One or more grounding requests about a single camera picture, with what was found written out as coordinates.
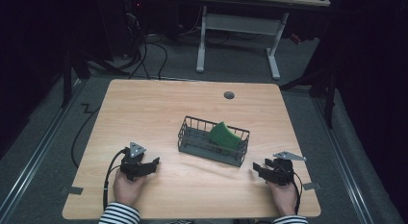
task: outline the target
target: black metal basket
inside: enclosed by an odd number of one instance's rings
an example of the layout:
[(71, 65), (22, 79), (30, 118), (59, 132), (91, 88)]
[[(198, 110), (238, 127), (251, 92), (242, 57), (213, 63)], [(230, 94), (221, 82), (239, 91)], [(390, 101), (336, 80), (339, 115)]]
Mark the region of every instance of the black metal basket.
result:
[(178, 134), (179, 151), (240, 167), (248, 148), (249, 131), (228, 126), (232, 133), (241, 137), (238, 148), (234, 150), (209, 140), (209, 133), (216, 125), (215, 122), (186, 116)]

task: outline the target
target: green sponge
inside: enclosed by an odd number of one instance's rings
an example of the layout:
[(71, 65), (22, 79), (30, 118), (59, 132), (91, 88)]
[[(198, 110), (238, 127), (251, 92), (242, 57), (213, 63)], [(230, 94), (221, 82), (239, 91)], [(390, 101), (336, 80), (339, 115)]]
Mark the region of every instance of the green sponge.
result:
[(223, 121), (213, 127), (209, 139), (219, 146), (234, 150), (238, 149), (241, 141), (241, 138), (232, 133)]

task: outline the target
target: striped sleeve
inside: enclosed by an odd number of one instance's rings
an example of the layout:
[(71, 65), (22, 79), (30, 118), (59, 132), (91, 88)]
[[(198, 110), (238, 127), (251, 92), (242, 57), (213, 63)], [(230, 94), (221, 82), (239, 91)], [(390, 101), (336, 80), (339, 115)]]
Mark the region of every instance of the striped sleeve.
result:
[(126, 205), (113, 202), (105, 209), (100, 224), (138, 224), (140, 221), (139, 211)]
[(289, 215), (275, 219), (272, 224), (305, 224), (308, 223), (306, 217)]

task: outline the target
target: person's arm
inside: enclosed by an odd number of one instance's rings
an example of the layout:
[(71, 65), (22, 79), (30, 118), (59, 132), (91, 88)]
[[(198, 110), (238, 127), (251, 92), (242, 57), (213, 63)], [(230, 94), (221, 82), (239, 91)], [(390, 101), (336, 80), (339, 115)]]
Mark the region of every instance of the person's arm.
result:
[(286, 186), (267, 182), (273, 195), (273, 202), (279, 211), (280, 218), (275, 219), (273, 224), (283, 223), (308, 223), (305, 217), (296, 215), (294, 207), (296, 206), (297, 194), (292, 183)]
[(145, 181), (146, 176), (130, 181), (118, 169), (114, 182), (115, 202), (108, 205), (99, 219), (99, 223), (138, 224), (140, 222), (140, 214), (133, 206), (139, 197), (141, 187)]

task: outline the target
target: human hand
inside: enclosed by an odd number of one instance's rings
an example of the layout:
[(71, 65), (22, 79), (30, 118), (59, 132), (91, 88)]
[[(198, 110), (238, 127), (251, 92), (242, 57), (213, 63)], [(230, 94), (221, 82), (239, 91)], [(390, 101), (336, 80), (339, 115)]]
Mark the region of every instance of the human hand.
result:
[(295, 215), (294, 208), (296, 206), (297, 194), (293, 183), (285, 186), (279, 186), (275, 183), (268, 182), (267, 184), (272, 190), (273, 202), (279, 210), (281, 216)]
[(147, 176), (135, 178), (134, 181), (127, 179), (126, 174), (120, 169), (116, 171), (114, 182), (114, 196), (118, 203), (133, 207), (139, 197), (141, 187), (146, 181)]

